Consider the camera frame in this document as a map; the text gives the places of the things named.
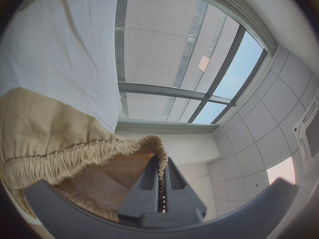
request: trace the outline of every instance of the gathered fabric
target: gathered fabric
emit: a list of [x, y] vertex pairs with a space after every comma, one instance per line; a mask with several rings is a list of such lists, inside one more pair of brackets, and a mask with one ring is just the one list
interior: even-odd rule
[[0, 97], [0, 177], [32, 217], [23, 189], [45, 180], [87, 211], [118, 221], [116, 208], [153, 155], [163, 195], [167, 153], [159, 136], [127, 139], [72, 106], [23, 88]]

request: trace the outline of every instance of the air conditioner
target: air conditioner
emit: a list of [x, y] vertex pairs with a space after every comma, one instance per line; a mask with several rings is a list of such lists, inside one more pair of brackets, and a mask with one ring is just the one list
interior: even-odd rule
[[308, 109], [292, 130], [298, 142], [306, 176], [319, 161], [319, 88]]

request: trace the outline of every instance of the wall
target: wall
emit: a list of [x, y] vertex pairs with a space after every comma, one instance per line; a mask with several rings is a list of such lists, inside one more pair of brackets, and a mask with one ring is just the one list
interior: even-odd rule
[[292, 156], [298, 195], [269, 238], [285, 228], [304, 207], [319, 176], [306, 178], [292, 127], [308, 108], [319, 81], [292, 53], [280, 48], [268, 75], [223, 127], [213, 133], [221, 157], [207, 165], [217, 217], [236, 209], [264, 190], [266, 169]]
[[204, 221], [216, 218], [214, 195], [207, 165], [178, 165], [177, 167], [198, 197], [206, 205], [207, 213]]
[[319, 78], [319, 45], [312, 26], [293, 0], [244, 0], [281, 46], [300, 58]]
[[[116, 134], [140, 139], [146, 134], [116, 130]], [[220, 157], [216, 142], [210, 133], [159, 134], [168, 155], [176, 165], [207, 163]]]

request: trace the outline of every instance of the blue sky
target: blue sky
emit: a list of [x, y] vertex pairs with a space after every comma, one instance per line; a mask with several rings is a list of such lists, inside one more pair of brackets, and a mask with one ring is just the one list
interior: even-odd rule
[[[232, 99], [245, 83], [261, 52], [262, 48], [246, 32], [233, 62], [215, 90], [214, 95]], [[210, 124], [225, 107], [226, 105], [207, 103], [193, 123]]]

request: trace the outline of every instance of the white cloth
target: white cloth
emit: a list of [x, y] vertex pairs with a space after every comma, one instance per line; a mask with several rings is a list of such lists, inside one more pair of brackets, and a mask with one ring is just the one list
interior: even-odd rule
[[0, 46], [0, 96], [21, 86], [97, 118], [113, 133], [122, 109], [114, 23], [117, 0], [36, 0]]

